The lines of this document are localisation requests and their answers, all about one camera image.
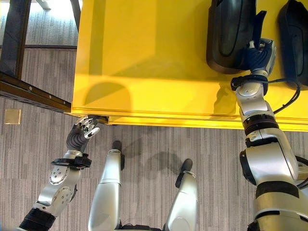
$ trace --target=yellow table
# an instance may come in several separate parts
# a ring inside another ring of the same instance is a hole
[[[257,1],[257,11],[268,11],[262,37],[275,40],[278,51],[270,80],[283,76],[277,15],[286,2]],[[220,74],[205,61],[210,4],[84,1],[71,114],[108,116],[108,124],[242,129],[230,89],[238,74]],[[271,84],[265,98],[277,109],[293,94]],[[308,131],[308,91],[276,118],[284,130]]]

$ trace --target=gray carpet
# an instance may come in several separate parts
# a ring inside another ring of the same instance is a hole
[[[72,45],[67,38],[63,44]],[[76,52],[27,49],[23,80],[66,100],[72,99]],[[4,125],[5,108],[21,108],[21,125]],[[48,181],[50,161],[63,156],[75,121],[55,113],[0,98],[0,220],[18,226]],[[242,176],[242,130],[103,126],[89,143],[93,160],[82,171],[78,192],[57,218],[52,231],[86,231],[90,205],[112,141],[123,142],[122,222],[161,228],[177,192],[181,162],[194,161],[199,186],[199,231],[245,231],[253,218],[255,188]],[[306,153],[308,133],[287,132],[295,154]]]

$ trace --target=robot leg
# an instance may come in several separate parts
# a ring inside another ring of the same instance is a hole
[[[120,175],[123,168],[124,156],[120,148],[111,149],[93,198],[88,224],[89,231],[110,231],[119,228]]]
[[[179,189],[164,231],[195,231],[197,224],[197,182],[195,175],[190,172],[193,163],[186,159],[183,163],[181,173],[178,176],[176,187]]]

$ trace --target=robot forearm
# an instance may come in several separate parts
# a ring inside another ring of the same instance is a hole
[[[246,134],[247,148],[240,153],[243,174],[257,186],[255,221],[248,230],[306,231],[308,198],[295,183],[298,163],[270,105],[264,100],[267,92],[264,82],[272,70],[275,57],[276,49],[273,47],[273,42],[266,40],[268,57],[264,60],[267,61],[258,66],[256,64],[261,62],[253,60],[250,67],[252,74],[231,82]],[[253,47],[248,50],[256,56],[261,54]]]
[[[69,150],[63,158],[51,163],[54,168],[48,184],[16,230],[47,231],[74,198],[80,171],[91,165],[91,160],[83,151],[90,137],[99,131],[95,128],[96,124],[93,117],[82,118],[74,124],[66,141]]]

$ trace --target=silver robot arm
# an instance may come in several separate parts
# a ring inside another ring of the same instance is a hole
[[[308,198],[297,187],[298,163],[274,113],[264,100],[267,77],[276,56],[274,42],[262,39],[263,51],[250,42],[251,74],[234,78],[247,148],[240,153],[245,178],[257,186],[254,222],[248,231],[307,231]]]
[[[88,155],[83,152],[89,139],[100,130],[95,127],[97,119],[97,116],[89,116],[74,124],[66,141],[68,151],[63,158],[52,162],[54,168],[48,184],[16,230],[47,231],[74,198],[80,170],[91,165]]]

